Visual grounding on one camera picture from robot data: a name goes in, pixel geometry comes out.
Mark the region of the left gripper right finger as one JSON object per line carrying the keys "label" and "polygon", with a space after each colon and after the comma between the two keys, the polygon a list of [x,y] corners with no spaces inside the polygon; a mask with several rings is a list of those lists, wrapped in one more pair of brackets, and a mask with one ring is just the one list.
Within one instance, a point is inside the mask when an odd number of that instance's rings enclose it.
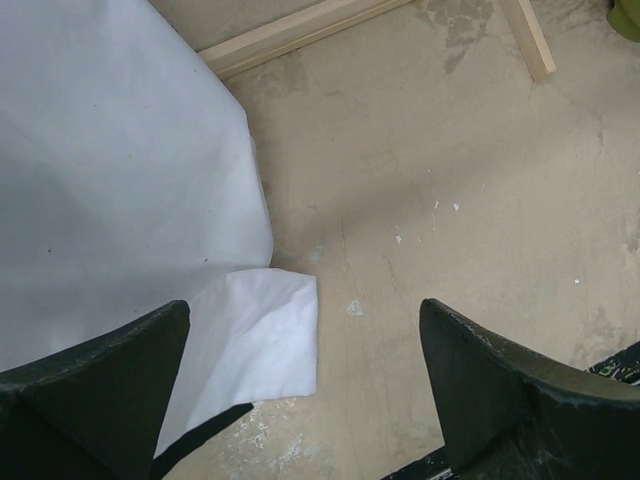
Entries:
{"label": "left gripper right finger", "polygon": [[419,330],[459,478],[638,478],[639,385],[553,360],[436,299],[422,302]]}

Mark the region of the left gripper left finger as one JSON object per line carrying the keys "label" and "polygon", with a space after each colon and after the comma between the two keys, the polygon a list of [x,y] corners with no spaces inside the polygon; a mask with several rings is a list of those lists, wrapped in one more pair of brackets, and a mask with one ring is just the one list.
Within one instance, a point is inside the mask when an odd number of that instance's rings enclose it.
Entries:
{"label": "left gripper left finger", "polygon": [[172,301],[1,374],[4,479],[145,479],[190,329]]}

